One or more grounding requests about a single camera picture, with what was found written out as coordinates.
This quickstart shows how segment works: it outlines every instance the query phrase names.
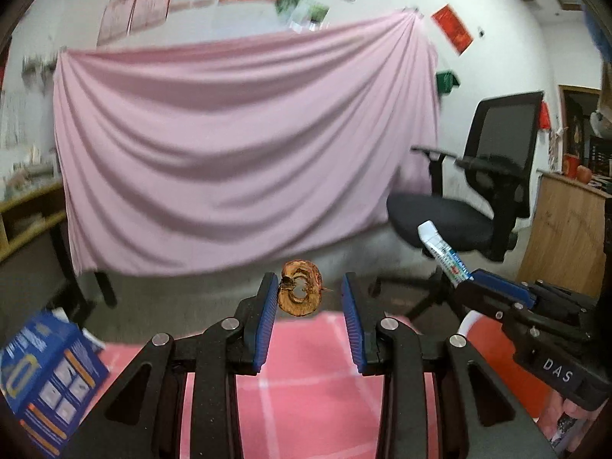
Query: mesh chair back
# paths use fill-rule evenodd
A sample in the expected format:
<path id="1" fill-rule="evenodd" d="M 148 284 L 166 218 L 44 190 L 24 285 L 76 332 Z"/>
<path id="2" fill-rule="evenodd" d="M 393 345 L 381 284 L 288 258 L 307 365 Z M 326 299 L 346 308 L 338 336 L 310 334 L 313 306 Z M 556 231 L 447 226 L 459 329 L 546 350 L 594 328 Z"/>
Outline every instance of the mesh chair back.
<path id="1" fill-rule="evenodd" d="M 467 137 L 465 157 L 505 166 L 522 180 L 515 194 L 516 217 L 529 217 L 529 178 L 543 98 L 544 93 L 537 91 L 481 101 Z M 466 171 L 465 176 L 467 184 L 492 203 L 494 178 L 480 171 Z"/>

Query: chair base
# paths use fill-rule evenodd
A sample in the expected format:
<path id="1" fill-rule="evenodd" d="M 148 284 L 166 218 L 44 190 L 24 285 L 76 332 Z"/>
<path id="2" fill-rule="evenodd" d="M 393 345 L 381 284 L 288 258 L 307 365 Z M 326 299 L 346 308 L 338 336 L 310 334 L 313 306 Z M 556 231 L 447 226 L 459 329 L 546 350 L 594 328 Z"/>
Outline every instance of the chair base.
<path id="1" fill-rule="evenodd" d="M 405 314 L 410 321 L 415 320 L 432 305 L 442 305 L 445 302 L 450 306 L 451 310 L 459 318 L 460 322 L 467 313 L 464 306 L 456 302 L 452 297 L 452 293 L 455 291 L 455 288 L 440 267 L 437 267 L 429 278 L 407 278 L 395 275 L 377 276 L 374 283 L 369 286 L 369 296 L 372 298 L 378 297 L 381 294 L 381 287 L 383 283 L 404 285 L 411 288 L 419 288 L 420 290 L 425 290 L 428 292 L 423 300 L 417 303 L 417 305 L 415 305 Z"/>

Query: blue gripper pad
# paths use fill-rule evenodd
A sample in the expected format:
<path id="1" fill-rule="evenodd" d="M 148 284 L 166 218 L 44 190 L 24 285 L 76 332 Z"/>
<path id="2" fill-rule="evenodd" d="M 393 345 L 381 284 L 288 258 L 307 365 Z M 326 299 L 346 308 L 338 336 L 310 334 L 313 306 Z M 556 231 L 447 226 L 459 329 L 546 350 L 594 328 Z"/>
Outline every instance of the blue gripper pad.
<path id="1" fill-rule="evenodd" d="M 272 337 L 272 328 L 274 327 L 274 318 L 276 317 L 278 294 L 278 277 L 273 274 L 263 306 L 259 317 L 259 324 L 255 335 L 255 356 L 253 357 L 253 369 L 259 373 L 261 367 L 267 359 L 267 351 L 270 347 L 270 338 Z"/>
<path id="2" fill-rule="evenodd" d="M 522 285 L 504 280 L 503 278 L 482 269 L 477 269 L 472 273 L 474 281 L 491 290 L 503 294 L 512 302 L 522 303 L 527 309 L 531 309 L 536 301 L 529 293 L 529 290 Z"/>
<path id="3" fill-rule="evenodd" d="M 353 362 L 357 366 L 357 370 L 363 373 L 366 365 L 365 348 L 363 344 L 363 327 L 355 305 L 351 285 L 349 284 L 347 275 L 342 278 L 342 310 L 345 315 L 345 323 L 347 324 L 348 340 L 351 345 L 351 355 Z"/>

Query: pink mat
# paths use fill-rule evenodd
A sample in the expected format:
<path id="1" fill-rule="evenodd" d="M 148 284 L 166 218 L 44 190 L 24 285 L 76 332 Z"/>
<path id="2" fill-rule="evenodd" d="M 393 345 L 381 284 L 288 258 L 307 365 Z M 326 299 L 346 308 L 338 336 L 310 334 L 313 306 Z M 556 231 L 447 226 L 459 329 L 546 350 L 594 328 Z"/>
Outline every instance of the pink mat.
<path id="1" fill-rule="evenodd" d="M 101 354 L 108 388 L 140 347 L 108 344 Z M 372 459 L 376 451 L 383 381 L 361 376 L 353 361 L 344 317 L 277 321 L 268 359 L 256 378 L 238 377 L 245 459 Z M 438 457 L 435 397 L 425 375 L 429 457 Z M 181 459 L 189 459 L 193 378 L 187 383 Z"/>
<path id="2" fill-rule="evenodd" d="M 294 255 L 426 193 L 436 51 L 416 13 L 329 30 L 60 54 L 55 137 L 77 274 Z"/>

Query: cardboard box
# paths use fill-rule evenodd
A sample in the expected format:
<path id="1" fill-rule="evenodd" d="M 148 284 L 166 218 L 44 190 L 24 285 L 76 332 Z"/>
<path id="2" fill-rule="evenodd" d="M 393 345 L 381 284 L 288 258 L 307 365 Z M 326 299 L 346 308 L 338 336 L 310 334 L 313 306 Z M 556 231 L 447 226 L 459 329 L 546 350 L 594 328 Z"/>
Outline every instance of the cardboard box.
<path id="1" fill-rule="evenodd" d="M 33 442 L 55 459 L 108 370 L 78 326 L 41 312 L 0 352 L 0 390 Z"/>

